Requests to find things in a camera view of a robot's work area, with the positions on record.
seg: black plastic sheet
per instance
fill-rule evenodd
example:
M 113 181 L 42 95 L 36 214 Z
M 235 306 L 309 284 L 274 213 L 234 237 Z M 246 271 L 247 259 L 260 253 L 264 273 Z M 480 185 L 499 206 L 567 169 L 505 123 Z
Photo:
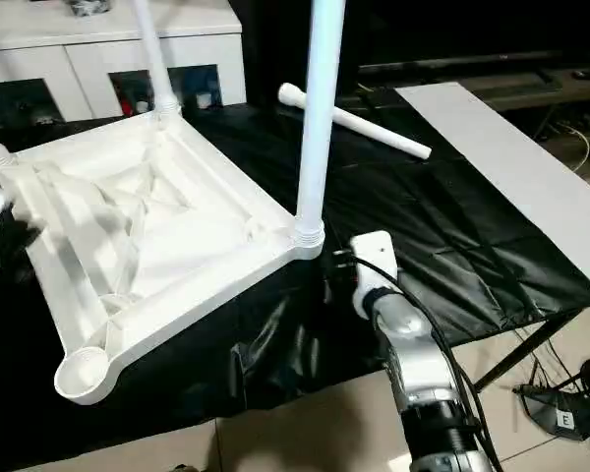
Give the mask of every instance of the black plastic sheet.
M 380 367 L 349 276 L 328 255 L 388 231 L 402 281 L 461 344 L 590 306 L 590 281 L 399 96 L 361 113 L 434 149 L 428 161 L 335 127 L 324 255 L 295 262 L 128 367 L 78 406 L 53 387 L 63 351 L 33 279 L 0 278 L 0 469 L 271 408 Z M 187 119 L 287 209 L 297 196 L 299 112 L 239 105 Z M 70 127 L 60 130 L 67 134 Z M 11 149 L 40 138 L 3 136 Z

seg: black tripod leg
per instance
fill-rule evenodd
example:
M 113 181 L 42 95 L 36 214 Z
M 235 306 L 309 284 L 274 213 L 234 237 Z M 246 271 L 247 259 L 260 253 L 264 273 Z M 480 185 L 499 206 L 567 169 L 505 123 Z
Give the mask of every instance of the black tripod leg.
M 580 312 L 573 312 L 559 318 L 544 322 L 533 334 L 520 343 L 513 351 L 498 362 L 488 373 L 481 377 L 474 386 L 478 392 L 485 389 L 496 379 L 506 374 L 513 366 L 531 354 L 537 347 L 548 341 L 553 334 L 562 329 L 568 322 L 573 320 Z

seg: floor tile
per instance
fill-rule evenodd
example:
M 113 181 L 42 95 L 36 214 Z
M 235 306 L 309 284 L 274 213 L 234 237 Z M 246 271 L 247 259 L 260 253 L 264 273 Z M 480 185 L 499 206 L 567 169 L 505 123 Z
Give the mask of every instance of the floor tile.
M 502 467 L 506 472 L 590 472 L 590 440 L 552 440 L 512 457 Z
M 215 422 L 127 442 L 69 460 L 38 465 L 28 472 L 167 472 L 180 464 L 220 470 Z
M 538 326 L 531 326 L 527 331 L 531 333 Z M 526 336 L 524 331 L 519 332 L 523 337 Z M 552 341 L 566 367 L 572 374 L 577 373 L 581 363 L 590 358 L 590 309 L 567 324 Z M 454 351 L 469 376 L 476 381 L 519 343 L 520 339 L 513 332 L 507 332 L 460 346 Z M 535 354 L 545 366 L 553 384 L 568 377 L 546 345 L 538 348 Z M 501 459 L 511 457 L 551 438 L 526 417 L 519 399 L 511 392 L 516 385 L 529 382 L 532 365 L 533 358 L 526 358 L 480 395 Z
M 389 472 L 408 450 L 383 372 L 217 428 L 223 472 Z

